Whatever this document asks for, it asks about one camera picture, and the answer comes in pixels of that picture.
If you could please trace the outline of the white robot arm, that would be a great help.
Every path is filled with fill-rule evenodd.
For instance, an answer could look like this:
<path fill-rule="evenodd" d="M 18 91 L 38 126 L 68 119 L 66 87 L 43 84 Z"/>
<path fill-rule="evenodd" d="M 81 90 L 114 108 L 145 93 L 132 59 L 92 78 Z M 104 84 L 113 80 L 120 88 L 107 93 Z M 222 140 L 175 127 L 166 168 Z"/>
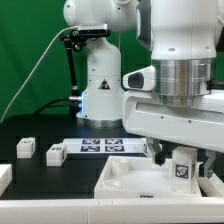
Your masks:
<path fill-rule="evenodd" d="M 211 176 L 224 153 L 224 84 L 213 80 L 222 0 L 66 0 L 63 14 L 76 50 L 87 51 L 88 84 L 79 118 L 94 126 L 121 122 L 146 137 L 202 148 L 200 173 Z M 115 78 L 120 53 L 108 31 L 135 29 L 151 64 Z"/>

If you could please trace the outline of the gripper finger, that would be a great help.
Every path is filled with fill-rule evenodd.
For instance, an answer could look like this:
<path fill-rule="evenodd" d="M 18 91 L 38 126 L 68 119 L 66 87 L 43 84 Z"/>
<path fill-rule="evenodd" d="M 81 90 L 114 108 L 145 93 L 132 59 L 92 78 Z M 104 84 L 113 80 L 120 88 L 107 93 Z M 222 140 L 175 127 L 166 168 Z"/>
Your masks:
<path fill-rule="evenodd" d="M 213 166 L 216 161 L 217 153 L 215 151 L 207 150 L 207 160 L 199 166 L 199 176 L 211 178 L 213 175 Z"/>

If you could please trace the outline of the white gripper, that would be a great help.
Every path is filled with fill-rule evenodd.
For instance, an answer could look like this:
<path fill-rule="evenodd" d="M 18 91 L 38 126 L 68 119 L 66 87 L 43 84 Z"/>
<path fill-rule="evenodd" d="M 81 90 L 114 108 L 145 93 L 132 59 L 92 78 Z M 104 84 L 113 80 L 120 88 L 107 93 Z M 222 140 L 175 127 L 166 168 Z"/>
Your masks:
<path fill-rule="evenodd" d="M 166 106 L 153 93 L 155 79 L 154 66 L 126 74 L 122 103 L 125 130 L 147 137 L 153 162 L 165 163 L 159 140 L 224 153 L 224 91 L 195 97 L 192 107 Z"/>

